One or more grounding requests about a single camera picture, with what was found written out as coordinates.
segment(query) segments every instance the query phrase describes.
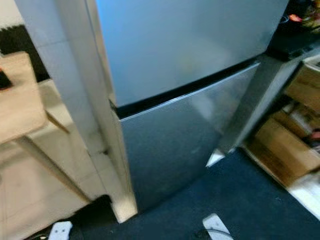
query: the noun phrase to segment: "tabletop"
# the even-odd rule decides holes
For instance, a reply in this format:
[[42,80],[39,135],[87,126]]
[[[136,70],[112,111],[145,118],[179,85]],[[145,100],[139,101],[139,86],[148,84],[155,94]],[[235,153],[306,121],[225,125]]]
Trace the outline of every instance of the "tabletop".
[[0,67],[13,83],[0,90],[0,144],[22,137],[47,124],[35,73],[26,52],[0,58]]

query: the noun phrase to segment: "freezer door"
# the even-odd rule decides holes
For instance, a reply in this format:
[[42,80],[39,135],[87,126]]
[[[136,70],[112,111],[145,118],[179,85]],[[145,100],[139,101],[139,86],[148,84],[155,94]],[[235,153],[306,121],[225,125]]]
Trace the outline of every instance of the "freezer door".
[[117,107],[264,52],[288,0],[96,0]]
[[205,170],[257,66],[120,120],[139,211]]

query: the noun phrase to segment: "dark blue carpet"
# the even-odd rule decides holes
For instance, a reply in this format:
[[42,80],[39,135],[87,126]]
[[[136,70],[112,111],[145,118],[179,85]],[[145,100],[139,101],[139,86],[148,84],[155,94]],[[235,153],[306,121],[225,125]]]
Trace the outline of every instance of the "dark blue carpet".
[[236,240],[320,239],[320,221],[242,149],[157,207],[125,223],[82,234],[84,239],[97,240],[187,240],[203,229],[202,219],[212,213],[219,215]]

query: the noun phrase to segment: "wooden table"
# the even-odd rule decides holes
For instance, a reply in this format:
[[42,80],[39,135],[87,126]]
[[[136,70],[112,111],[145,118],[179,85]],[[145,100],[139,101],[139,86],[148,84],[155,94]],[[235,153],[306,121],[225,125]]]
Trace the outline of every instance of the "wooden table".
[[13,83],[13,87],[0,91],[0,144],[16,142],[67,188],[89,203],[90,198],[75,181],[26,136],[45,126],[48,121],[28,54],[18,52],[6,55],[0,58],[0,67]]

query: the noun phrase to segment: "refrigerator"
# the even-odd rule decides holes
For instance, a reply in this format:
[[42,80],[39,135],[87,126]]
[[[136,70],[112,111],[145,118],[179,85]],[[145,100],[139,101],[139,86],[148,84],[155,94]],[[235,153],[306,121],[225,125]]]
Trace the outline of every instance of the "refrigerator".
[[96,0],[109,100],[139,211],[205,171],[287,3]]

